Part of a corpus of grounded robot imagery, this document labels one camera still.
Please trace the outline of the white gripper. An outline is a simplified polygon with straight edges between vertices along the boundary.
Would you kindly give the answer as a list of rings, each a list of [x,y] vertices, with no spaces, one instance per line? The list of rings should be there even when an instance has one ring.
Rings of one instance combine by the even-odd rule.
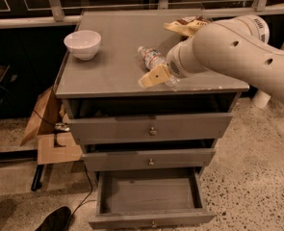
[[[138,81],[140,87],[146,89],[162,84],[170,78],[170,73],[177,78],[188,78],[208,70],[195,38],[188,38],[172,47],[167,54],[167,63],[168,67],[158,64],[144,74]]]

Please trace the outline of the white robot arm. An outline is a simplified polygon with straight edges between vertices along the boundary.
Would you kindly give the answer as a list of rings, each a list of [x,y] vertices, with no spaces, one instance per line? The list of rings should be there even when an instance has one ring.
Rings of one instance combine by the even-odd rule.
[[[268,40],[269,27],[257,15],[212,22],[166,56],[141,47],[139,54],[149,72],[139,85],[146,89],[212,70],[242,80],[284,104],[284,50],[268,45]]]

